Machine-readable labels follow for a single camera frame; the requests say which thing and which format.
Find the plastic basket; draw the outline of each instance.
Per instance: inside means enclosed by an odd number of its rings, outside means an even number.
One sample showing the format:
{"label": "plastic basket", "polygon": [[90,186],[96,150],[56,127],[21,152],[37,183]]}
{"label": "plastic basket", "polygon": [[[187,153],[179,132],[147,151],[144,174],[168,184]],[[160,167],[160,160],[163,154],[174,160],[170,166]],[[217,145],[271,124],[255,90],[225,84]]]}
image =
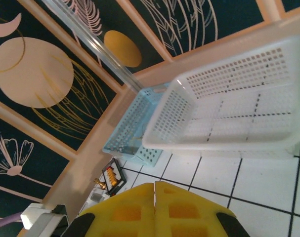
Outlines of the plastic basket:
{"label": "plastic basket", "polygon": [[269,151],[300,140],[300,36],[175,78],[143,136],[174,153]]}
{"label": "plastic basket", "polygon": [[168,83],[139,91],[103,148],[104,152],[142,165],[154,166],[161,150],[147,149],[141,140]]}

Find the white tile floor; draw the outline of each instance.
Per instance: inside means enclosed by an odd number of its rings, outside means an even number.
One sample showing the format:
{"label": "white tile floor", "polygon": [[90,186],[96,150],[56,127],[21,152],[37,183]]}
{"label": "white tile floor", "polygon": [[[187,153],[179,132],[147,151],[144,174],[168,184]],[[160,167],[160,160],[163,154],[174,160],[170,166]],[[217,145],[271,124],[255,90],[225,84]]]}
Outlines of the white tile floor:
{"label": "white tile floor", "polygon": [[300,237],[300,145],[289,160],[176,156],[123,162],[127,184],[167,181],[231,209],[251,237]]}

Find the yellow plastic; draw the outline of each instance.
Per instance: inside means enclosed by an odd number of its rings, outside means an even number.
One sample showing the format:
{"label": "yellow plastic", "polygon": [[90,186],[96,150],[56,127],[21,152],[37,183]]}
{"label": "yellow plastic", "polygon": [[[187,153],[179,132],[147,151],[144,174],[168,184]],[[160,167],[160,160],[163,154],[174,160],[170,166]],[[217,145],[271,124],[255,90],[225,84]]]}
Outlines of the yellow plastic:
{"label": "yellow plastic", "polygon": [[216,214],[227,208],[166,182],[155,182],[156,237],[227,237]]}
{"label": "yellow plastic", "polygon": [[142,184],[83,211],[93,213],[85,237],[154,237],[154,185]]}
{"label": "yellow plastic", "polygon": [[80,215],[95,219],[85,237],[227,237],[216,214],[227,208],[166,182],[146,183]]}

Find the beige circle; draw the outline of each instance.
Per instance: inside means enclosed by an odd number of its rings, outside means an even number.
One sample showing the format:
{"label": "beige circle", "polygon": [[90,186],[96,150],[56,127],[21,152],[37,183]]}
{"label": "beige circle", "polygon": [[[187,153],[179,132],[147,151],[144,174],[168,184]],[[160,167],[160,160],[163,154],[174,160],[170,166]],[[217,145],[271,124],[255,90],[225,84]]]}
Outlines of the beige circle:
{"label": "beige circle", "polygon": [[[0,72],[0,89],[12,101],[32,108],[60,102],[73,84],[73,65],[57,46],[25,37],[25,54],[18,65]],[[0,46],[0,71],[14,65],[23,53],[20,37]]]}
{"label": "beige circle", "polygon": [[106,47],[123,65],[135,68],[140,65],[142,55],[135,43],[118,31],[107,31],[104,38]]}

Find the wall mural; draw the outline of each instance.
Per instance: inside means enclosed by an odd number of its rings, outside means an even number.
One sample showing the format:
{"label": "wall mural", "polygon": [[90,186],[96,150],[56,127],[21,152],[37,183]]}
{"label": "wall mural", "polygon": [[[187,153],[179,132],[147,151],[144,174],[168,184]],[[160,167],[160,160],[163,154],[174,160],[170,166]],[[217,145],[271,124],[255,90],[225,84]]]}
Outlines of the wall mural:
{"label": "wall mural", "polygon": [[[51,11],[41,0],[36,0],[36,2],[45,9],[79,45],[91,56],[96,58],[84,43],[78,39],[72,29],[68,29],[56,16],[53,16]],[[163,61],[155,48],[116,1],[63,0],[63,2],[87,25],[93,35],[104,42],[108,49],[112,51],[132,73],[139,72]],[[99,58],[97,58],[97,60],[99,64],[106,69],[111,76],[117,78],[116,80],[118,81],[118,77],[116,77]]]}
{"label": "wall mural", "polygon": [[77,150],[115,95],[16,0],[0,0],[0,102]]}
{"label": "wall mural", "polygon": [[[61,175],[67,159],[0,119],[0,218],[41,202]],[[22,223],[0,229],[17,236]]]}
{"label": "wall mural", "polygon": [[282,0],[285,12],[294,10],[300,7],[300,0]]}
{"label": "wall mural", "polygon": [[172,56],[263,22],[256,0],[131,0]]}

